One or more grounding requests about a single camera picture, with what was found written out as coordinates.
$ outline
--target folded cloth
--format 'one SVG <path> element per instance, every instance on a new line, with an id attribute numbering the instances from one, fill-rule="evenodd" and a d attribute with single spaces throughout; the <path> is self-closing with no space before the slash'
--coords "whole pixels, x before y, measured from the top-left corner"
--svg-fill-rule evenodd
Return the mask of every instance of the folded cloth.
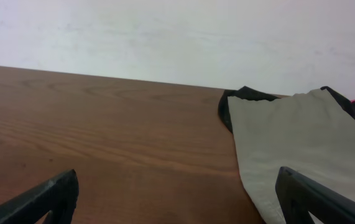
<path id="1" fill-rule="evenodd" d="M 328 92 L 331 93 L 336 102 L 339 103 L 340 107 L 342 107 L 345 112 L 350 114 L 350 116 L 355 119 L 355 102 L 350 102 L 347 98 L 340 95 L 338 92 L 334 91 L 328 86 L 321 87 L 321 90 L 328 90 Z M 230 132 L 233 131 L 233 127 L 231 126 L 231 118 L 229 115 L 229 106 L 227 101 L 227 97 L 229 96 L 236 96 L 240 99 L 254 101 L 273 101 L 275 99 L 279 99 L 279 97 L 253 90 L 247 86 L 244 86 L 239 90 L 225 90 L 219 101 L 218 114 L 220 120 L 224 123 L 224 125 L 229 129 Z"/>
<path id="2" fill-rule="evenodd" d="M 228 104 L 241 180 L 266 223 L 285 223 L 274 189 L 281 166 L 355 201 L 355 120 L 328 90 Z"/>

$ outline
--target brown wooden surface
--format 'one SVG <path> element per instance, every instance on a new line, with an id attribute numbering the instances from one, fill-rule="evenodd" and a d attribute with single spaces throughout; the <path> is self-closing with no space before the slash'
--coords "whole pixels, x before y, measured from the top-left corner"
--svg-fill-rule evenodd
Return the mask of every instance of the brown wooden surface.
<path id="1" fill-rule="evenodd" d="M 261 223 L 222 92 L 0 67 L 0 203 L 73 168 L 73 223 Z"/>

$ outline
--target cloth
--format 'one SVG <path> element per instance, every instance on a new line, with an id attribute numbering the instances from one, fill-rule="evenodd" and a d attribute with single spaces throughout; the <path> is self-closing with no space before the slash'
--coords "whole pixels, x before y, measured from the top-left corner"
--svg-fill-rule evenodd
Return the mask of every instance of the cloth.
<path id="1" fill-rule="evenodd" d="M 355 120 L 328 90 L 228 104 L 241 180 L 267 224 L 285 223 L 275 193 L 282 166 L 355 202 Z"/>
<path id="2" fill-rule="evenodd" d="M 350 102 L 347 98 L 340 95 L 338 92 L 334 91 L 328 86 L 321 87 L 321 90 L 328 90 L 328 92 L 333 96 L 336 102 L 339 103 L 340 107 L 342 107 L 342 109 L 345 112 L 350 114 L 350 116 L 353 119 L 355 119 L 355 102 Z M 218 114 L 220 120 L 224 123 L 224 125 L 229 129 L 230 132 L 233 131 L 233 127 L 231 126 L 231 118 L 229 114 L 229 106 L 227 101 L 227 97 L 229 96 L 236 96 L 240 99 L 254 100 L 254 101 L 259 101 L 259 100 L 273 101 L 279 99 L 279 97 L 262 93 L 257 90 L 253 90 L 247 86 L 244 86 L 239 90 L 225 90 L 219 101 Z"/>

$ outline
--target wood grain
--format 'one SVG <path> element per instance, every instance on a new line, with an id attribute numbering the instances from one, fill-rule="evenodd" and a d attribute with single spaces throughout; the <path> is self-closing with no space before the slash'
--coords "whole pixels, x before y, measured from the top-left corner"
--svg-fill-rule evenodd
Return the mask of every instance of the wood grain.
<path id="1" fill-rule="evenodd" d="M 222 92 L 0 67 L 0 203 L 75 169 L 73 223 L 261 223 Z"/>

